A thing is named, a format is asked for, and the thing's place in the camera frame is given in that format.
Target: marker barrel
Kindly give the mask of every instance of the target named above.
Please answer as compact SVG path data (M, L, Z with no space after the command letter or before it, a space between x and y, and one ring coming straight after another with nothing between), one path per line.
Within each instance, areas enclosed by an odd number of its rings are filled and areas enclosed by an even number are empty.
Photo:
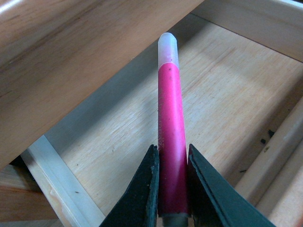
M158 43L158 213L164 226L187 226L187 155L177 41L164 33Z

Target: translucent cap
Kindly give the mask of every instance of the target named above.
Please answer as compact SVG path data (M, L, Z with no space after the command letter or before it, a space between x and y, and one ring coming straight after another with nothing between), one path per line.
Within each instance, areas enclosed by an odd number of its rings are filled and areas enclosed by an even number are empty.
M171 33L163 33L158 41L158 69L168 62L179 69L177 40Z

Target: black speck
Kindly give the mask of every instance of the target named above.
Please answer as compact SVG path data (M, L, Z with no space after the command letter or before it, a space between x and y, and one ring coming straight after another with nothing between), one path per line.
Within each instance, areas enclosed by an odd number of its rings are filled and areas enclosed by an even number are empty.
M274 131L268 130L269 137L272 138L275 134Z

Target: black clamp jaw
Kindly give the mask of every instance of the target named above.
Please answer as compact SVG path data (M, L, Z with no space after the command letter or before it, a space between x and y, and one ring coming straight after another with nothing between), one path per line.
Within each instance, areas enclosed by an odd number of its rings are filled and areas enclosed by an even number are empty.
M158 187L159 153L151 145L124 195L100 227L155 227ZM195 227L274 227L192 144L188 187Z

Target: wooden board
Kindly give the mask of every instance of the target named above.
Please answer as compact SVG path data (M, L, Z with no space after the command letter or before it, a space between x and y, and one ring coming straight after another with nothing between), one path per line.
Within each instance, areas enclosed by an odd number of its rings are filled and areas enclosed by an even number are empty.
M171 32L187 143L236 183L302 97L303 64L194 15ZM104 214L157 143L157 68L154 43L46 133Z
M0 222L58 219L29 173L11 165L0 172L0 204Z
M99 227L104 214L45 136L21 157L65 227Z
M11 63L28 48L75 16L88 10L95 0L11 0L0 4L0 66Z
M303 141L275 178L257 208L277 227L303 225Z
M303 140L303 98L260 152L235 190L254 206Z
M2 67L0 169L202 1L99 1Z
M303 4L293 0L206 0L194 14L303 62Z

